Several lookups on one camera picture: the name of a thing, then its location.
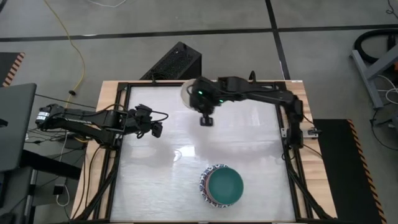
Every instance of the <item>yellow and black hazard tape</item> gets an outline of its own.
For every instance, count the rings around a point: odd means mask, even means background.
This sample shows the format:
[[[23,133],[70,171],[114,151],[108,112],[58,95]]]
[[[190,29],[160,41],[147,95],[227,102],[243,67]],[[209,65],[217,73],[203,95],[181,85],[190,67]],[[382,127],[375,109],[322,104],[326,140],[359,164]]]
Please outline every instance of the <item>yellow and black hazard tape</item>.
[[[368,165],[366,163],[366,159],[365,159],[365,156],[364,156],[363,151],[362,151],[361,143],[359,143],[359,138],[358,138],[358,135],[356,134],[354,123],[350,119],[347,119],[347,122],[349,123],[349,126],[351,127],[351,132],[353,133],[353,136],[354,136],[354,140],[355,140],[355,143],[356,143],[356,148],[358,149],[359,156],[361,157],[361,160],[362,160],[363,169],[365,170],[366,177],[368,178],[369,186],[371,188],[371,192],[372,192],[372,195],[373,195],[373,198],[374,198],[374,203],[376,203],[376,207],[379,210],[381,223],[382,224],[386,224],[387,223],[386,217],[384,216],[384,212],[383,212],[383,209],[381,207],[379,196],[377,195],[376,188],[375,188],[375,186],[373,184],[373,179],[371,177],[371,173],[370,173]]]
[[[12,64],[10,71],[7,74],[6,79],[2,83],[4,87],[7,87],[11,85],[12,80],[14,79],[15,75],[17,75],[18,68],[20,67],[22,60],[25,57],[25,53],[20,53],[17,58],[15,59],[15,62]]]

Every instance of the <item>black box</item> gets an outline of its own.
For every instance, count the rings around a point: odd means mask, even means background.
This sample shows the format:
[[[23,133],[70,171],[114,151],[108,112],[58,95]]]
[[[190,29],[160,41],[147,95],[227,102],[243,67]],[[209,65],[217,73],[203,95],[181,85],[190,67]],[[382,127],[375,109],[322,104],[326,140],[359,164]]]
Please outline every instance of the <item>black box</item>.
[[[201,76],[201,53],[178,42],[140,80],[189,80]]]

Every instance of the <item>gray floor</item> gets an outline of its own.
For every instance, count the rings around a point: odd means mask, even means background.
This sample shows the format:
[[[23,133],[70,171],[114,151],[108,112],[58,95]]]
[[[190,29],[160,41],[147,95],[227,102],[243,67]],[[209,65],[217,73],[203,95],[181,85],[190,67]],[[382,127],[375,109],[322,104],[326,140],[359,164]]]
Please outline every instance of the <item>gray floor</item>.
[[[118,3],[117,0],[100,1]],[[398,2],[391,1],[398,9]],[[398,22],[385,13],[386,1],[271,2],[278,27]],[[101,7],[86,0],[49,0],[49,3],[72,35],[271,27],[263,0],[127,0],[118,8]],[[0,37],[65,35],[41,0],[8,1],[0,13],[0,30]],[[363,32],[366,30],[284,32],[280,33],[280,38],[291,78],[304,80],[313,117],[354,121],[387,221],[398,223],[398,152],[382,147],[373,138],[369,126],[373,115],[371,102],[353,61],[348,58],[354,40]],[[87,69],[74,101],[96,105],[103,80],[139,79],[178,41],[203,54],[203,75],[208,78],[247,77],[255,70],[261,79],[283,79],[272,33],[76,40]],[[364,46],[378,56],[385,51],[386,42],[380,38],[366,41]],[[35,82],[41,94],[66,98],[67,91],[80,77],[80,59],[66,40],[3,42],[0,52],[26,53],[12,84]],[[384,82],[380,82],[380,86],[389,88]],[[54,102],[36,98],[33,111],[49,103]],[[381,112],[381,117],[395,110],[396,105],[389,106]],[[386,144],[398,147],[395,131],[377,129],[376,134]],[[41,154],[57,154],[61,144],[51,142],[41,146],[26,145],[26,148]],[[73,162],[78,156],[65,159]],[[50,178],[43,176],[38,181]],[[74,195],[76,183],[69,184]],[[35,223],[65,218],[63,209],[53,199],[53,204],[38,207]]]

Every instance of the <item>white table surface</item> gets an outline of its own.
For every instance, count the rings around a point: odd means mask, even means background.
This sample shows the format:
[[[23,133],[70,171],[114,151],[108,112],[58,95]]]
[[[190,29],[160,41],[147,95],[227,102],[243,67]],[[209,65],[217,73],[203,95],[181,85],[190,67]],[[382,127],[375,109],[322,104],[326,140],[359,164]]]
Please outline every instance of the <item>white table surface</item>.
[[[212,115],[215,125],[202,127],[180,87],[133,87],[129,108],[138,104],[170,117],[158,139],[124,137],[111,221],[294,220],[274,105],[226,102]],[[214,164],[229,165],[244,181],[241,199],[228,208],[212,207],[199,192],[200,174]]]

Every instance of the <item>teal bowl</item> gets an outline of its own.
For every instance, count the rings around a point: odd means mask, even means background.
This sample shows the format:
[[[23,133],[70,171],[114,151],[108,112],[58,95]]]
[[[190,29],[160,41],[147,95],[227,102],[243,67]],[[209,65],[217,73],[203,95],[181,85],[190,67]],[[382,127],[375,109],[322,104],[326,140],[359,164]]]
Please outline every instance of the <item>teal bowl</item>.
[[[229,167],[222,167],[213,171],[207,182],[210,198],[222,205],[234,204],[243,194],[242,177]]]

